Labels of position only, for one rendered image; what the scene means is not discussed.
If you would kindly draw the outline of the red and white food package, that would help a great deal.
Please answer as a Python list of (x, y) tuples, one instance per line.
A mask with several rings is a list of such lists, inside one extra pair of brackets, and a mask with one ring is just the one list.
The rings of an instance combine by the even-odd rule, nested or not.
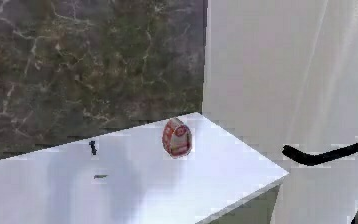
[(162, 144), (173, 158), (188, 155), (192, 149), (192, 133), (180, 119), (171, 118), (164, 126)]

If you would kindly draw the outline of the white kitchen counter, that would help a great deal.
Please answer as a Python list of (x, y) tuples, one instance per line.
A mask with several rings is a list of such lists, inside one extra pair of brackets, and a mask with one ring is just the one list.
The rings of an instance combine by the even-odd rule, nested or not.
[(287, 176), (201, 114), (181, 119), (193, 148), (180, 158), (158, 121), (0, 160), (0, 224), (207, 224)]

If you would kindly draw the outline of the white refrigerator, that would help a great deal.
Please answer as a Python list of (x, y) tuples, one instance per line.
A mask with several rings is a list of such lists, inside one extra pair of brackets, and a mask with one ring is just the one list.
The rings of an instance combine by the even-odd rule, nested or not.
[(358, 224), (358, 0), (209, 0), (203, 113), (288, 171), (269, 224)]

